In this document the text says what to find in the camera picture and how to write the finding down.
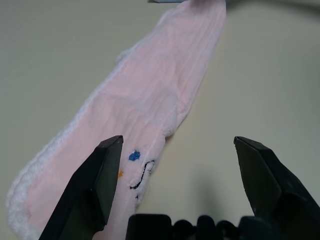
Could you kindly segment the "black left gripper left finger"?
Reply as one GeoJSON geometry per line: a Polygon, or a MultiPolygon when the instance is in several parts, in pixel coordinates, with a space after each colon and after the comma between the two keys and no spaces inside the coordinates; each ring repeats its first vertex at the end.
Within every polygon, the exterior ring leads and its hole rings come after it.
{"type": "Polygon", "coordinates": [[[123,137],[102,141],[70,178],[41,240],[91,240],[108,223],[119,174],[123,137]]]}

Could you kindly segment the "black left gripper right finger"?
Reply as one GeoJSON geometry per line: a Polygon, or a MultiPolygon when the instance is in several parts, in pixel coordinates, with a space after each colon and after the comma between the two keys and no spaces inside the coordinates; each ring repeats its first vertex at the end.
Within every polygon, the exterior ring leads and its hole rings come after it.
{"type": "Polygon", "coordinates": [[[262,143],[242,136],[233,143],[254,215],[271,220],[286,240],[318,240],[320,207],[302,182],[262,143]]]}

